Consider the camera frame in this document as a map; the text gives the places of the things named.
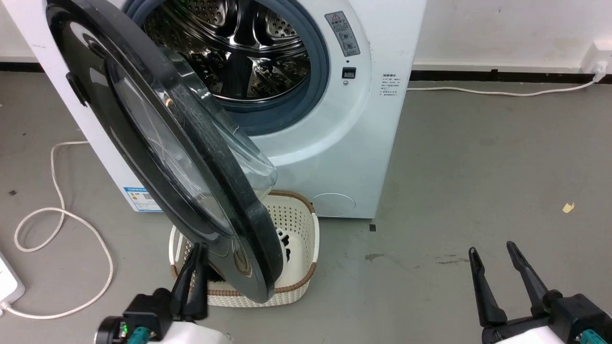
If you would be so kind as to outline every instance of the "warning label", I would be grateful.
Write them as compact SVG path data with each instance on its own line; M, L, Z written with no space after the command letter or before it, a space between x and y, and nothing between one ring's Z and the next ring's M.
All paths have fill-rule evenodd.
M397 76L397 74L383 74L382 78L379 95L400 94L401 79Z
M338 39L342 53L344 53L345 56L353 56L361 53L357 45L357 39L355 39L355 35L353 34L353 29L346 19L344 12L338 11L328 13L325 15L325 19L329 23L329 26L332 27L332 30L334 30L336 39Z
M127 195L130 197L138 211L161 212L160 208L151 194L144 187L124 187Z

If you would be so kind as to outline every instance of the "teal connector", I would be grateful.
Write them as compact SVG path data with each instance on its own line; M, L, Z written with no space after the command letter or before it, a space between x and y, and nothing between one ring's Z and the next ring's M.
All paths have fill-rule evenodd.
M603 338L599 337L593 330L586 330L580 334L580 344L607 344Z
M127 340L127 344L147 344L151 338L151 332L144 327L138 327Z

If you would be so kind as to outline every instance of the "door glass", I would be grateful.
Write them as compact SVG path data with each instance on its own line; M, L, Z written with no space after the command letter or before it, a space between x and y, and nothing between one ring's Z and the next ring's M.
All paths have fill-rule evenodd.
M233 233L223 209L170 128L121 66L112 61L107 66L119 100L149 149L159 158L166 178L189 197L192 205L204 211L225 231Z
M261 153L248 135L221 107L208 88L202 83L199 76L193 71L189 63L178 53L165 47L160 48L168 59L174 64L183 82L194 93L205 113L210 116L223 140L228 145L234 157L240 164L242 172L255 191L255 195L262 200L276 184L277 172L274 165Z

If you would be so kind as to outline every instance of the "white plastic basket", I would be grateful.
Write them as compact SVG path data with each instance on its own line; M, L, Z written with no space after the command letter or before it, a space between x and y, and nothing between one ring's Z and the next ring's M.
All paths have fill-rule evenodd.
M286 305L299 300L310 284L315 273L319 255L319 220L312 205L303 196L293 192L272 191L263 199L272 221L277 228L279 242L288 236L288 243L281 246L289 250L288 260L284 257L283 272L275 283L274 295L264 304L247 299L226 282L208 283L208 304L222 307L267 307ZM191 243L178 235L170 234L168 247L171 272L176 279L192 248Z

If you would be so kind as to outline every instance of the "floor stain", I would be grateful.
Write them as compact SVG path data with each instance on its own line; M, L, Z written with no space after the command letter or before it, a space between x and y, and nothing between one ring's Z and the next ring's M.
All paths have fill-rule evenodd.
M384 257L384 255L382 253L372 253L369 255L365 255L365 260L373 261L378 257Z
M447 261L437 261L436 264L446 265L446 264L457 264L457 263L469 263L469 259L467 258L459 258L458 260L447 260Z

